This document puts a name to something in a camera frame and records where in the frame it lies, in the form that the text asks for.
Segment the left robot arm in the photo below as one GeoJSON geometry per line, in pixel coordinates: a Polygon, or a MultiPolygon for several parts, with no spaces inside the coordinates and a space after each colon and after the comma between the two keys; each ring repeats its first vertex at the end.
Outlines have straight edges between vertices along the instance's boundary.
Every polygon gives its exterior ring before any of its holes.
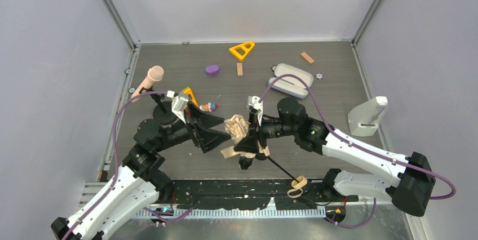
{"type": "Polygon", "coordinates": [[[172,181],[159,167],[165,159],[160,152],[186,141],[204,153],[230,140],[230,134],[215,126],[224,118],[199,110],[189,103],[185,121],[177,119],[163,126],[156,119],[138,125],[136,141],[112,178],[93,198],[68,218],[51,224],[56,239],[109,239],[141,209],[172,193],[172,181]]]}

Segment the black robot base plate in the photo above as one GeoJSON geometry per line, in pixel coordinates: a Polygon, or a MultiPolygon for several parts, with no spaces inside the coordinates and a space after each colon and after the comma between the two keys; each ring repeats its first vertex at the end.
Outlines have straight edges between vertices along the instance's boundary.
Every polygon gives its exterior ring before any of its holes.
{"type": "Polygon", "coordinates": [[[326,191],[320,179],[311,180],[298,198],[287,195],[290,189],[291,180],[287,179],[173,180],[155,204],[173,205],[182,210],[191,207],[198,210],[263,210],[273,201],[277,210],[307,210],[359,200],[356,195],[345,199],[326,191]]]}

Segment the beige folding umbrella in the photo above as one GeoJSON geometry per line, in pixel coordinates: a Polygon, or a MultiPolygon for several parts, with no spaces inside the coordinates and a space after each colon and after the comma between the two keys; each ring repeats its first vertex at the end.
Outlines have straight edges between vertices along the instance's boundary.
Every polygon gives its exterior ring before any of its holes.
{"type": "Polygon", "coordinates": [[[292,179],[290,184],[291,189],[287,191],[287,196],[289,198],[296,199],[304,194],[303,188],[308,184],[308,179],[304,176],[294,177],[291,173],[281,167],[270,157],[270,150],[268,146],[262,146],[260,142],[255,139],[253,142],[255,143],[255,146],[257,146],[257,149],[254,148],[252,153],[245,150],[234,149],[236,146],[239,146],[239,142],[241,142],[243,139],[246,139],[248,135],[251,135],[249,131],[249,127],[251,127],[250,122],[246,121],[243,116],[235,114],[230,119],[226,119],[224,124],[226,133],[231,135],[231,138],[235,143],[234,146],[229,146],[220,151],[224,159],[239,156],[239,164],[242,170],[247,170],[251,166],[253,159],[269,160],[292,179]]]}

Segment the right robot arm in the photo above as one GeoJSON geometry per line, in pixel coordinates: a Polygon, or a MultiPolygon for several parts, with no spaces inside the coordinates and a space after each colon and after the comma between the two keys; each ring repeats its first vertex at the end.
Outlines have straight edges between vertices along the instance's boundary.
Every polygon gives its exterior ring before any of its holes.
{"type": "Polygon", "coordinates": [[[247,134],[234,146],[235,151],[264,154],[269,139],[293,136],[296,145],[307,152],[341,159],[366,170],[366,174],[329,170],[324,177],[329,193],[390,201],[409,215],[424,216],[436,183],[429,174],[431,166],[425,155],[388,152],[354,139],[310,117],[292,97],[277,103],[278,117],[261,119],[260,108],[250,106],[247,134]]]}

